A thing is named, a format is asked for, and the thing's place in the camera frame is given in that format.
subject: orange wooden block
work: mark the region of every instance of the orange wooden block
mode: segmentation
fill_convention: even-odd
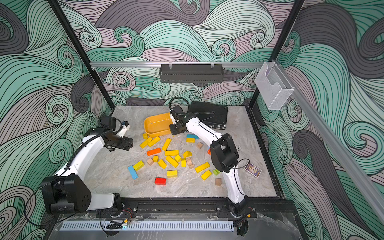
[[[148,156],[151,156],[151,155],[153,155],[153,154],[157,154],[157,153],[159,153],[159,152],[161,152],[161,148],[156,148],[156,149],[147,151],[147,155],[148,155]]]

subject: swirl pattern wall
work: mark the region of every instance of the swirl pattern wall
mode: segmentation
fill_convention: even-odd
[[[278,61],[384,193],[384,7],[375,0],[305,6]],[[295,99],[257,124],[310,239],[384,239],[384,226]]]
[[[0,1],[1,239],[43,239],[24,203],[109,112],[48,2]],[[26,214],[50,223],[40,192]]]
[[[59,2],[91,61],[255,62],[270,57],[294,0]],[[226,69],[221,84],[161,83],[158,68],[98,71],[117,106],[166,105],[174,96],[248,105],[259,69]]]

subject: yellow wooden block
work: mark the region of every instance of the yellow wooden block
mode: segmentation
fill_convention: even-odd
[[[180,162],[181,157],[180,157],[179,155],[176,155],[175,160],[176,160],[177,162]]]
[[[166,151],[171,141],[172,141],[172,139],[167,138],[167,140],[166,140],[166,142],[164,143],[164,145],[163,145],[163,147],[161,148],[161,150]]]
[[[147,146],[150,141],[152,141],[151,137],[145,139],[145,141],[142,144],[140,144],[140,147],[145,148],[145,146]]]
[[[209,163],[206,162],[206,163],[201,164],[200,166],[196,167],[195,170],[196,170],[196,172],[201,172],[201,171],[203,171],[204,169],[207,169],[207,168],[209,168],[209,167],[210,167]]]
[[[183,158],[192,157],[192,153],[190,151],[186,151],[183,153]]]
[[[161,139],[159,137],[155,137],[152,141],[148,143],[148,147],[152,147],[155,143],[159,142]]]
[[[179,154],[178,150],[173,150],[173,151],[165,151],[165,156],[176,156]]]
[[[203,175],[201,175],[201,178],[205,181],[211,175],[211,171],[207,170],[205,173],[203,173]]]
[[[177,177],[177,170],[168,170],[167,177]]]
[[[163,161],[163,159],[160,159],[158,162],[159,166],[165,169],[167,167],[167,164]]]
[[[172,164],[172,166],[174,166],[174,167],[177,167],[177,166],[179,165],[179,163],[176,162],[176,160],[173,159],[171,156],[166,156],[166,160],[167,160],[170,164]]]
[[[137,172],[140,168],[144,167],[144,163],[143,161],[139,161],[138,163],[136,163],[135,165],[133,165],[133,168],[135,169],[135,171]]]
[[[187,137],[187,142],[194,143],[195,141],[196,141],[196,139]]]

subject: wooden block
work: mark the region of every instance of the wooden block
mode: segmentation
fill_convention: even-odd
[[[167,148],[169,147],[169,144],[172,140],[170,138],[167,138],[166,142],[164,143],[163,147],[161,148],[161,150],[163,151],[166,151]]]
[[[201,175],[201,178],[205,181],[211,175],[211,171],[207,170],[205,173],[203,173],[203,175]]]
[[[203,146],[203,144],[202,144],[201,142],[199,142],[199,143],[197,144],[197,148],[198,148],[198,149],[201,149],[202,146]]]
[[[187,138],[187,142],[189,143],[194,143],[196,141],[196,139],[194,138]]]
[[[152,147],[155,143],[159,142],[161,139],[159,137],[155,137],[152,141],[148,143],[148,147]]]
[[[221,178],[216,178],[215,179],[215,185],[216,186],[221,186]]]
[[[136,179],[139,177],[132,165],[128,167],[128,171],[131,174],[133,179]]]
[[[190,157],[187,158],[186,161],[187,161],[187,165],[188,165],[188,166],[191,166],[191,165],[192,165],[192,160],[191,160]]]
[[[165,169],[167,167],[167,164],[163,161],[163,159],[160,159],[159,162],[158,162],[159,166],[162,168],[162,169]]]
[[[147,156],[151,156],[151,155],[154,155],[154,154],[157,154],[157,153],[160,153],[160,152],[161,152],[160,148],[149,150],[149,151],[147,151]]]
[[[186,151],[183,153],[183,158],[192,157],[192,153],[190,151]]]
[[[136,172],[138,170],[140,170],[140,168],[142,168],[142,167],[144,167],[144,163],[141,160],[138,163],[136,163],[135,165],[133,165],[133,168],[135,169]]]
[[[175,159],[173,159],[171,156],[166,156],[166,160],[174,167],[177,167],[179,165],[178,162],[176,162]]]
[[[154,163],[154,161],[152,159],[148,159],[147,163],[151,166]]]
[[[145,141],[142,144],[140,144],[140,147],[145,148],[145,146],[147,146],[150,141],[152,141],[151,137],[145,139]]]
[[[207,169],[209,167],[210,167],[209,163],[206,162],[206,163],[203,163],[200,166],[196,167],[195,170],[196,170],[197,173],[199,173],[199,172],[201,172],[201,171],[203,171],[203,170],[205,170],[205,169]]]
[[[177,162],[180,162],[181,157],[180,157],[179,155],[176,155],[176,156],[175,156],[175,160],[176,160]]]
[[[155,178],[155,184],[156,185],[166,185],[167,179],[163,177],[157,177]]]
[[[177,170],[168,170],[167,177],[177,177]]]
[[[179,154],[178,150],[173,150],[173,151],[165,151],[165,156],[176,156]]]

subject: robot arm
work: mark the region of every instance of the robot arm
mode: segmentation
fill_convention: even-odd
[[[241,215],[247,197],[242,194],[238,169],[235,168],[239,155],[231,135],[214,131],[202,123],[195,114],[184,113],[180,106],[170,108],[170,117],[173,122],[169,125],[172,135],[188,131],[210,146],[212,163],[217,170],[223,172],[228,190],[229,208],[235,216]]]

